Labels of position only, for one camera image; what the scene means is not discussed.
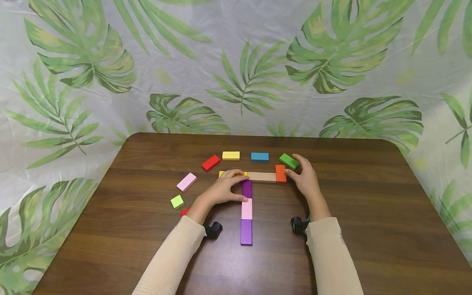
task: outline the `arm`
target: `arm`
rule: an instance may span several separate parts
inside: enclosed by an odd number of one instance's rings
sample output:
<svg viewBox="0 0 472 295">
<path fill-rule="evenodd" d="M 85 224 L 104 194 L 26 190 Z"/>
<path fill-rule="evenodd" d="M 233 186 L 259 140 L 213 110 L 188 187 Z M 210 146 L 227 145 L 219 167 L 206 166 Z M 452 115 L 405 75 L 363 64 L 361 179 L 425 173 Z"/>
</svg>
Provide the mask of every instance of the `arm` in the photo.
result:
<svg viewBox="0 0 472 295">
<path fill-rule="evenodd" d="M 202 224 L 215 204 L 228 201 L 247 202 L 231 187 L 249 177 L 241 170 L 228 170 L 203 194 L 198 196 L 149 263 L 132 295 L 173 295 L 192 256 L 200 247 L 205 229 Z"/>
<path fill-rule="evenodd" d="M 362 295 L 362 286 L 353 260 L 341 236 L 337 219 L 331 217 L 321 194 L 316 172 L 304 157 L 293 154 L 302 167 L 301 174 L 286 170 L 305 196 L 311 222 L 306 229 L 306 244 L 312 255 L 318 295 Z"/>
</svg>

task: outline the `leaf print backdrop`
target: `leaf print backdrop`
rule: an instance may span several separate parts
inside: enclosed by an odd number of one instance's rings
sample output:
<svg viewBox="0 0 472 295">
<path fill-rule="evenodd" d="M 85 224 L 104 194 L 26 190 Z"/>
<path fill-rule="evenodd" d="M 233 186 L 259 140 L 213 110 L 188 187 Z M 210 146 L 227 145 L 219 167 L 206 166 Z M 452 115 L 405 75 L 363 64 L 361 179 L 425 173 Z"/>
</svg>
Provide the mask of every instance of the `leaf print backdrop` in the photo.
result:
<svg viewBox="0 0 472 295">
<path fill-rule="evenodd" d="M 388 140 L 472 261 L 471 3 L 0 1 L 0 294 L 135 132 Z"/>
</svg>

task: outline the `green block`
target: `green block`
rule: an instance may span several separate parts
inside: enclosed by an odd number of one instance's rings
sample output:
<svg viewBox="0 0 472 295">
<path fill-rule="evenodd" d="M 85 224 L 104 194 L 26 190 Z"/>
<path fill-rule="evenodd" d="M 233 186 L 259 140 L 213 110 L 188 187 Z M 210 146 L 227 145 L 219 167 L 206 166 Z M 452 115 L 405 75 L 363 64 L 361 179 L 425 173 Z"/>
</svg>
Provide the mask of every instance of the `green block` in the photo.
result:
<svg viewBox="0 0 472 295">
<path fill-rule="evenodd" d="M 184 200 L 182 200 L 181 195 L 178 195 L 177 197 L 172 198 L 170 202 L 172 203 L 172 207 L 174 207 L 174 209 L 178 209 L 184 205 Z"/>
<path fill-rule="evenodd" d="M 300 165 L 300 163 L 298 163 L 294 158 L 290 157 L 289 155 L 285 153 L 281 155 L 278 160 L 284 163 L 285 166 L 289 167 L 292 170 L 295 170 L 298 167 L 298 165 Z"/>
</svg>

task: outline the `wooden table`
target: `wooden table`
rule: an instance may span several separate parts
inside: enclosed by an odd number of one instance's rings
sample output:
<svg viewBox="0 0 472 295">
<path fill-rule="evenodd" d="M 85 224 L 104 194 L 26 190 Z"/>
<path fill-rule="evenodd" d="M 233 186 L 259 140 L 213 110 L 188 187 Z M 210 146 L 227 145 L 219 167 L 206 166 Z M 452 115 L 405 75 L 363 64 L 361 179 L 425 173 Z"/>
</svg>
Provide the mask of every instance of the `wooden table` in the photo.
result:
<svg viewBox="0 0 472 295">
<path fill-rule="evenodd" d="M 204 172 L 200 165 L 222 151 L 241 151 L 241 161 Z M 270 163 L 250 162 L 250 152 L 269 152 Z M 273 172 L 283 152 L 313 163 L 365 294 L 472 292 L 470 266 L 391 143 L 140 133 L 126 141 L 35 294 L 131 294 L 180 219 L 170 199 L 188 172 L 198 180 L 183 194 L 187 206 L 219 170 Z M 253 246 L 239 244 L 241 205 L 215 207 L 207 222 L 224 229 L 204 239 L 178 294 L 316 294 L 305 237 L 290 230 L 293 216 L 307 216 L 303 197 L 293 183 L 257 183 L 253 194 Z"/>
</svg>

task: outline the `beige sleeve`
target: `beige sleeve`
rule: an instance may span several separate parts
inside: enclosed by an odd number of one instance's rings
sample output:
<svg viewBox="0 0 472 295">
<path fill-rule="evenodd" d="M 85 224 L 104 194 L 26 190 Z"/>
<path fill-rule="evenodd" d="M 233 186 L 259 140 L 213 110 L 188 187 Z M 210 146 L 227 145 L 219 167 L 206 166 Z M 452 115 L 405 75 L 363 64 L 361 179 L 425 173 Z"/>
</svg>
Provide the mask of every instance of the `beige sleeve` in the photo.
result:
<svg viewBox="0 0 472 295">
<path fill-rule="evenodd" d="M 204 236 L 203 226 L 183 216 L 157 250 L 132 295 L 175 294 Z"/>
<path fill-rule="evenodd" d="M 318 295 L 362 295 L 362 286 L 334 217 L 310 222 L 306 244 L 312 254 Z"/>
</svg>

